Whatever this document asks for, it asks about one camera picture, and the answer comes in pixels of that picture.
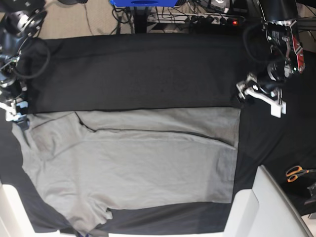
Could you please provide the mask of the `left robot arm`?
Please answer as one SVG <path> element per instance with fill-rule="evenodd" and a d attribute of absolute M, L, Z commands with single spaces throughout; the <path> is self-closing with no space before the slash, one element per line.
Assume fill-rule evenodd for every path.
<path fill-rule="evenodd" d="M 282 87 L 291 77 L 302 74 L 306 66 L 297 27 L 297 5 L 294 0 L 254 0 L 252 3 L 261 20 L 244 30 L 243 43 L 255 62 L 267 66 L 267 72 L 262 76 L 249 73 L 245 80 L 238 82 L 238 98 L 260 99 L 270 105 L 272 116 L 280 118 L 286 113 Z M 270 44 L 268 60 L 255 58 L 248 45 L 249 33 L 258 27 L 264 31 Z"/>

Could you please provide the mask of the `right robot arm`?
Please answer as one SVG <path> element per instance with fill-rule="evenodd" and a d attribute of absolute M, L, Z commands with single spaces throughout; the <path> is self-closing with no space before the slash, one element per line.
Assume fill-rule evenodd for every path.
<path fill-rule="evenodd" d="M 5 119 L 27 130 L 27 83 L 40 76 L 47 68 L 51 53 L 47 43 L 36 37 L 43 25 L 47 11 L 43 0 L 2 0 L 0 11 L 0 107 L 5 110 Z M 42 43 L 46 49 L 46 60 L 34 74 L 18 71 L 18 63 L 33 43 Z"/>

